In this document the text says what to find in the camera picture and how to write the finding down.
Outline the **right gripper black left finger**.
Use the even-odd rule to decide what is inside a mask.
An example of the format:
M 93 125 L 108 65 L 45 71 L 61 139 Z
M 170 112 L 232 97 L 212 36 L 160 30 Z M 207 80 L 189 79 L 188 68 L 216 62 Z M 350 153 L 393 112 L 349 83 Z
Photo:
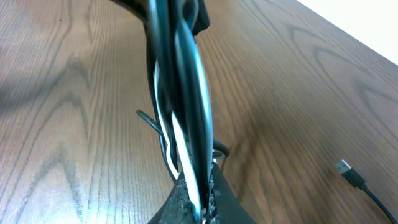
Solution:
M 202 223 L 200 194 L 195 181 L 179 177 L 165 203 L 148 224 Z

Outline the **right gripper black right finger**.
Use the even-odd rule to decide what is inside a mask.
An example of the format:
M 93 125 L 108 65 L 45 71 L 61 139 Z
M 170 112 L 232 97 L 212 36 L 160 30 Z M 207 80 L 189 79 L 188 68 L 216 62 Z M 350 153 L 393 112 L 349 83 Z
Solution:
M 205 223 L 250 224 L 255 221 L 239 204 L 218 164 L 212 163 Z

